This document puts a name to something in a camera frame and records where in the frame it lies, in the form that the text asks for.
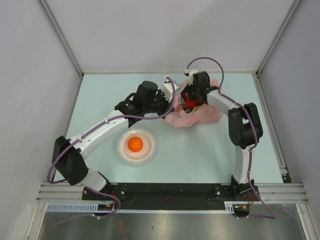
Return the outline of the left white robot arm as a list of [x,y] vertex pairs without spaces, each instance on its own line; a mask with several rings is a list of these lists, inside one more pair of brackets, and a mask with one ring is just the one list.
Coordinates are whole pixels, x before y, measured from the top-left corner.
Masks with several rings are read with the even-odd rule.
[[118,131],[145,120],[147,114],[156,113],[157,119],[165,118],[174,108],[176,89],[177,86],[168,76],[161,88],[145,80],[136,92],[119,102],[109,115],[93,127],[71,138],[58,137],[54,142],[48,182],[54,184],[51,173],[56,169],[69,185],[83,185],[92,189],[98,199],[107,199],[111,193],[108,180],[101,173],[88,168],[86,158]]

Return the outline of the fake red apple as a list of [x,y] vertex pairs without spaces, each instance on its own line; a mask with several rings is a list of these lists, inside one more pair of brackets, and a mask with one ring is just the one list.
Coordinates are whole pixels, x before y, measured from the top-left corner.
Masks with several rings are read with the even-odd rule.
[[194,107],[196,107],[197,105],[199,104],[199,101],[192,101],[192,100],[187,100],[186,101],[186,103],[184,103],[184,106],[186,107],[186,108],[194,108]]

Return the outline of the fake orange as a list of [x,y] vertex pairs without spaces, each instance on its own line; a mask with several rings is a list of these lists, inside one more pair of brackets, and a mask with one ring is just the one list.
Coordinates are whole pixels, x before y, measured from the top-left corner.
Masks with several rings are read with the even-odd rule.
[[130,151],[137,153],[143,149],[144,142],[140,137],[134,136],[128,140],[127,147]]

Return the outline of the pink plastic bag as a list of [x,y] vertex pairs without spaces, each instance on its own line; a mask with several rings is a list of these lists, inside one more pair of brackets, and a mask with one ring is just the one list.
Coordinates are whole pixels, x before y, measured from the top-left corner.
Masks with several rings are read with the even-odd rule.
[[168,114],[164,121],[175,128],[189,128],[199,124],[216,124],[223,113],[215,106],[202,104],[197,111],[183,109],[181,91],[187,85],[187,80],[179,85],[179,90],[175,94],[174,111]]

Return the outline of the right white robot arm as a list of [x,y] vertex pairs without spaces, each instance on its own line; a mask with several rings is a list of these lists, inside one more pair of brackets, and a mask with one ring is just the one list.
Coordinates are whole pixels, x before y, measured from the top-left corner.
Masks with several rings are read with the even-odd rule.
[[216,107],[228,119],[228,135],[235,146],[235,167],[231,176],[230,195],[242,201],[254,188],[251,177],[253,150],[263,136],[263,127],[254,103],[241,104],[221,92],[220,86],[211,86],[206,71],[186,69],[187,85],[181,99],[189,104],[207,104]]

